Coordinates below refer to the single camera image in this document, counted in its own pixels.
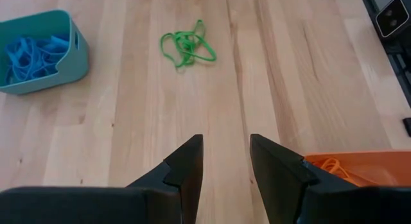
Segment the wood grain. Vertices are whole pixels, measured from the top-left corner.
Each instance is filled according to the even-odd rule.
[[[0,0],[0,19],[52,8],[88,41],[90,73],[0,94],[0,189],[125,186],[203,134],[198,223],[268,223],[250,134],[301,154],[411,148],[361,0]],[[197,19],[218,60],[177,72],[159,38]]]

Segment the black device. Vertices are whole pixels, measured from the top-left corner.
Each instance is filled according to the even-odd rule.
[[[194,224],[203,176],[195,135],[125,188],[20,187],[0,193],[0,223]]]
[[[271,224],[411,223],[409,187],[357,187],[258,134],[250,154]]]
[[[391,0],[383,8],[376,0],[363,3],[411,106],[411,0]]]

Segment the teal plastic bin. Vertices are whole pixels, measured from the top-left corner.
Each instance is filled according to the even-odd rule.
[[[69,34],[69,47],[56,64],[57,72],[25,82],[6,84],[5,76],[9,61],[4,51],[7,44],[18,37],[46,39],[56,34]],[[54,87],[83,78],[89,71],[88,45],[70,15],[63,10],[52,10],[35,15],[0,22],[0,91],[25,94]]]

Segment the green rubber band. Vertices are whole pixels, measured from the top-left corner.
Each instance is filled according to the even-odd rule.
[[[206,26],[204,25],[201,19],[197,20],[193,31],[177,31],[175,33],[167,33],[164,34],[160,38],[160,50],[161,53],[168,59],[170,59],[176,68],[182,66],[189,66],[195,63],[195,58],[199,58],[201,60],[214,62],[217,60],[217,55],[215,51],[211,48],[211,46],[204,40],[204,36],[206,35]],[[181,56],[181,62],[178,63],[170,54],[164,51],[164,41],[166,39],[172,39],[175,45],[176,50],[179,52]],[[196,49],[200,46],[204,46],[210,57],[200,56],[195,53]]]

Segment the black camera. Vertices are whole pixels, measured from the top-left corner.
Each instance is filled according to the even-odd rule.
[[[410,43],[411,0],[392,0],[375,16],[375,23],[383,40],[400,39]]]

